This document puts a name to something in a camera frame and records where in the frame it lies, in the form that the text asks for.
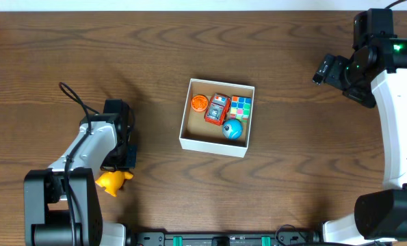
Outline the orange ridged disc toy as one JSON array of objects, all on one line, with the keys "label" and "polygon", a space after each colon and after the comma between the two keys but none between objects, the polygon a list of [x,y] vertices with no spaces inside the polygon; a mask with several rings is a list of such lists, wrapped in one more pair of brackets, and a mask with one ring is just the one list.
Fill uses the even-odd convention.
[{"label": "orange ridged disc toy", "polygon": [[209,100],[206,96],[198,94],[191,100],[191,107],[196,112],[205,112],[209,105]]}]

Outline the blue toy ball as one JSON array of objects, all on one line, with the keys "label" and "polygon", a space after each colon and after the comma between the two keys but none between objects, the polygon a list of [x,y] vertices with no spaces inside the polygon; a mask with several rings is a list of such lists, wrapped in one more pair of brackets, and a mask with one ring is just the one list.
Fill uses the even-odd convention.
[{"label": "blue toy ball", "polygon": [[241,137],[243,132],[242,124],[237,119],[229,119],[222,126],[222,133],[227,139],[236,140]]}]

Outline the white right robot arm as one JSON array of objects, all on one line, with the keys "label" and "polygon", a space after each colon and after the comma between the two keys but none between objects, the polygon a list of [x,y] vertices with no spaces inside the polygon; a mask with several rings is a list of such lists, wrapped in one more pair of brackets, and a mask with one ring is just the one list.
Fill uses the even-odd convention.
[{"label": "white right robot arm", "polygon": [[353,213],[323,223],[326,243],[407,241],[407,39],[374,38],[351,58],[325,55],[313,76],[367,108],[378,108],[383,190],[360,196]]}]

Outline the white cardboard box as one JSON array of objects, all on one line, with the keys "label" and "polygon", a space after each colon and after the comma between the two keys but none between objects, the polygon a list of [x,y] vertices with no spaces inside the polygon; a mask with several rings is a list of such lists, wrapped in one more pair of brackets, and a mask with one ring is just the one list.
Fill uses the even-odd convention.
[{"label": "white cardboard box", "polygon": [[252,117],[243,122],[243,132],[236,140],[225,138],[222,127],[206,122],[203,113],[192,109],[192,98],[202,94],[207,98],[215,93],[227,96],[244,96],[254,99],[255,87],[235,83],[191,79],[185,100],[179,141],[184,150],[207,152],[243,158],[249,146]]}]

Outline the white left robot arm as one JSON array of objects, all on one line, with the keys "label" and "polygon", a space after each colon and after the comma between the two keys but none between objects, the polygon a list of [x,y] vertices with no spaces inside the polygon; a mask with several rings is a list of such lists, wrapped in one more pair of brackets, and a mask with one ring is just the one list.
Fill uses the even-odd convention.
[{"label": "white left robot arm", "polygon": [[23,183],[26,245],[130,245],[125,225],[103,220],[95,179],[117,153],[127,160],[125,123],[83,123],[67,151]]}]

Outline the colourful puzzle cube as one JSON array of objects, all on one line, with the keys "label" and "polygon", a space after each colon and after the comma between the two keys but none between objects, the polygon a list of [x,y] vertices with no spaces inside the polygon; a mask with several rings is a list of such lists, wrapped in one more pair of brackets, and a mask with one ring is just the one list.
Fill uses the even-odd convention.
[{"label": "colourful puzzle cube", "polygon": [[252,109],[252,99],[242,96],[232,96],[231,106],[228,113],[230,119],[247,122]]}]

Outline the red toy car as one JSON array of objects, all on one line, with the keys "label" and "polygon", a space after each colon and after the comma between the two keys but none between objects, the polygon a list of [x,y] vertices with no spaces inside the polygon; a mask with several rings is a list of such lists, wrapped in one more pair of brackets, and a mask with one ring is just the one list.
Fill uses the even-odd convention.
[{"label": "red toy car", "polygon": [[231,106],[231,98],[215,93],[209,101],[205,112],[205,121],[217,126],[221,126],[225,120],[226,114]]}]

